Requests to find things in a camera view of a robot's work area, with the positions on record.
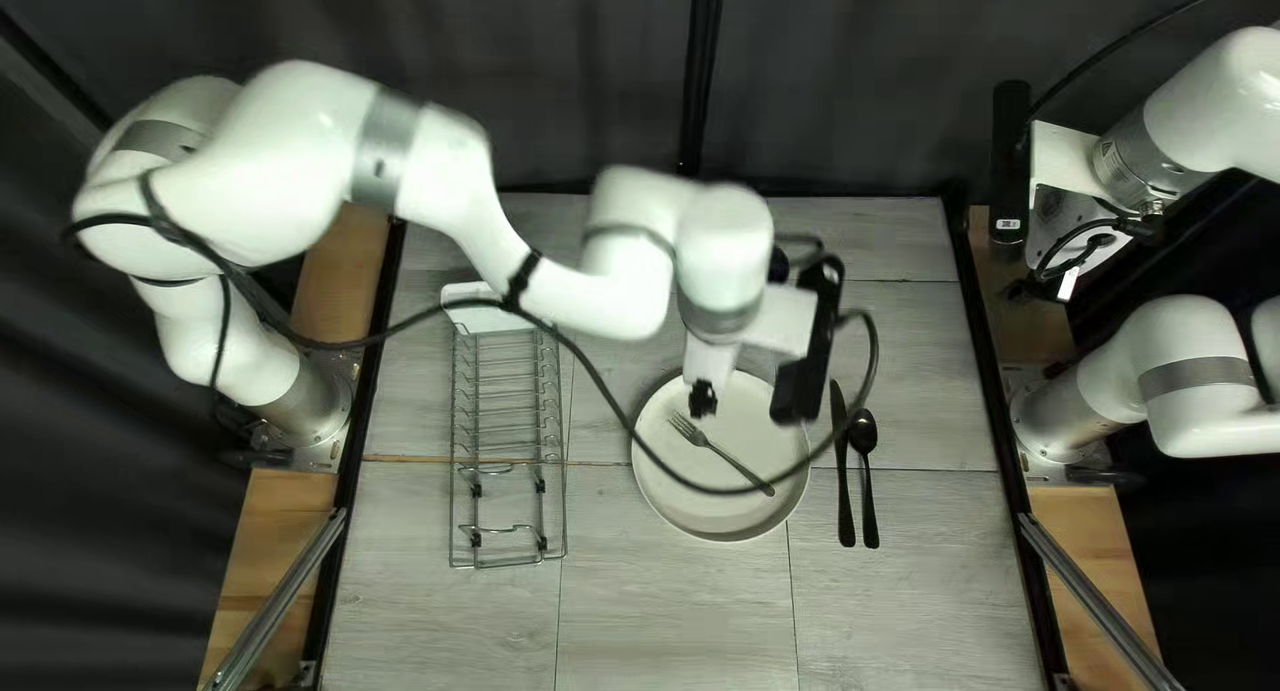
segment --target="robotic arm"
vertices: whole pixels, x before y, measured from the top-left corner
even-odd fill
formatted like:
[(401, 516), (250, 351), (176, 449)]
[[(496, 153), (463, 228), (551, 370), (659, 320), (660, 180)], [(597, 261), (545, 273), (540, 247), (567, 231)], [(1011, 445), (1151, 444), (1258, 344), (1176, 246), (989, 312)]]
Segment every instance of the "robotic arm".
[[(1252, 325), (1260, 366), (1280, 388), (1280, 297), (1258, 306)], [(1018, 390), (1010, 415), (1019, 445), (1059, 463), (1142, 421), (1172, 457), (1280, 452), (1280, 409), (1263, 402), (1230, 311), (1203, 296), (1139, 306), (1079, 365)]]
[[(997, 88), (1004, 141), (993, 154), (989, 232), (996, 243), (1024, 244), (1028, 267), (1055, 287), (1059, 302), (1071, 297), (1078, 275), (1143, 232), (1142, 219), (1220, 171), (1280, 180), (1277, 28), (1222, 37), (1101, 137), (1033, 120), (1024, 138), (1025, 114), (1012, 106), (1025, 104), (1025, 83)], [(1021, 192), (1002, 193), (1002, 183)]]
[[(572, 270), (532, 252), (508, 224), (479, 124), (306, 61), (268, 68), (243, 88), (212, 77), (164, 88), (106, 134), (73, 215), (159, 218), (256, 266), (302, 253), (344, 200), (447, 233), (499, 293), (524, 267), (525, 310), (594, 335), (655, 333), (675, 276), (690, 339), (686, 381), (701, 388), (698, 415), (714, 411), (741, 342), (806, 356), (815, 326), (833, 321), (819, 319), (814, 290), (767, 287), (772, 218), (744, 187), (608, 169)], [(79, 238), (132, 276), (170, 367), (209, 385), (224, 311), (215, 265), (145, 225), (95, 225)], [(319, 441), (340, 426), (349, 390), (230, 293), (218, 390), (291, 436)], [(824, 375), (824, 353), (820, 365)]]

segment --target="wire dish rack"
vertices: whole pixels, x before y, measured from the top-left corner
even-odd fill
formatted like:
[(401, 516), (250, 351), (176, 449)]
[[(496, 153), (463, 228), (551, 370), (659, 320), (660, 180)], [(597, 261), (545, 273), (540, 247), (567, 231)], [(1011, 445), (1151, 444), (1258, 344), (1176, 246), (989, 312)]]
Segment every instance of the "wire dish rack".
[[(485, 284), (442, 292), (492, 297)], [(564, 558), (559, 343), (495, 307), (451, 310), (449, 566)]]

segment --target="black knife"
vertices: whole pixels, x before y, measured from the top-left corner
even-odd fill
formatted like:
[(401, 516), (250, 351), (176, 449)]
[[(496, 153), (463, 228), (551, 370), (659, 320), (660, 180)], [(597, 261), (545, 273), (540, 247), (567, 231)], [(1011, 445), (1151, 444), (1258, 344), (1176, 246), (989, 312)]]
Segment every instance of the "black knife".
[(849, 466), (849, 438), (845, 436), (845, 395), (840, 392), (840, 384), (831, 380), (831, 431), (836, 435), (836, 467), (840, 477), (840, 505), (836, 509), (836, 534), (840, 536), (840, 545), (850, 549), (858, 545), (858, 532), (854, 531), (854, 512), (849, 507), (849, 479), (846, 477)]

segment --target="fork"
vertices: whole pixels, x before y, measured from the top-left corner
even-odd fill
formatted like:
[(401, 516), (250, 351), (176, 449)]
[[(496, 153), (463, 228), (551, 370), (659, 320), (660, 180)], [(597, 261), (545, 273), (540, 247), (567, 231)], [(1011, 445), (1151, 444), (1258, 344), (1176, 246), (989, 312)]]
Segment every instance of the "fork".
[(736, 468), (739, 473), (742, 473), (742, 476), (746, 477), (748, 481), (758, 486), (760, 493), (764, 494), (765, 496), (772, 496), (773, 494), (776, 494), (773, 486), (765, 484), (764, 480), (753, 473), (750, 468), (746, 468), (745, 466), (739, 463), (739, 461), (733, 458), (728, 452), (713, 444), (710, 438), (707, 438), (707, 434), (703, 434), (703, 430), (698, 429), (694, 425), (694, 421), (689, 421), (684, 416), (676, 413), (672, 415), (672, 417), (668, 418), (667, 422), (671, 425), (672, 429), (676, 430), (677, 434), (684, 436), (685, 440), (692, 444), (694, 447), (710, 449), (716, 452), (719, 458), (728, 462), (728, 465)]

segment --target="metal rail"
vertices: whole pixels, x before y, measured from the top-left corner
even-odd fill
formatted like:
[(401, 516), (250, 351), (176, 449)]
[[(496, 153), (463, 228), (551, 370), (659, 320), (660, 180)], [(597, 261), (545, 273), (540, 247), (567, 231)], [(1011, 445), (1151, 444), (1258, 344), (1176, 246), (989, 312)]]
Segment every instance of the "metal rail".
[(1184, 691), (1183, 685), (1147, 649), (1147, 645), (1143, 644), (1133, 627), (1120, 616), (1120, 612), (1107, 601), (1106, 596), (1098, 591), (1098, 587), (1080, 571), (1080, 567), (1075, 566), (1071, 557), (1057, 545), (1053, 536), (1036, 521), (1036, 517), (1029, 513), (1020, 513), (1018, 514), (1018, 523), (1023, 537), (1036, 549), (1044, 566), (1052, 568), (1053, 573), (1062, 580), (1062, 584), (1075, 596), (1075, 600), (1080, 601), (1080, 605), (1084, 607), (1085, 613), (1089, 614), (1093, 623), (1102, 630), (1102, 633), (1106, 635), (1116, 650), (1120, 651), (1120, 655), (1124, 656), (1124, 660), (1129, 662), (1129, 665), (1133, 667), (1138, 677), (1147, 683), (1147, 687), (1157, 691)]
[(284, 577), (280, 578), (271, 595), (262, 603), (262, 608), (259, 609), (253, 621), (248, 622), (244, 631), (236, 639), (236, 644), (227, 653), (227, 658), (223, 659), (223, 663), (218, 665), (214, 674), (205, 682), (204, 691), (237, 691), (244, 683), (244, 679), (257, 664), (259, 656), (262, 655), (266, 645), (275, 636), (275, 630), (284, 621), (284, 614), (293, 604), (293, 599), (298, 595), (298, 590), (302, 589), (302, 584), (311, 576), (312, 571), (319, 568), (320, 562), (324, 560), (325, 554), (329, 553), (333, 543), (338, 540), (346, 526), (347, 509), (334, 509), (324, 526), (316, 530), (311, 540), (307, 541), (306, 548), (298, 554), (298, 558), (293, 559), (289, 571), (284, 572)]

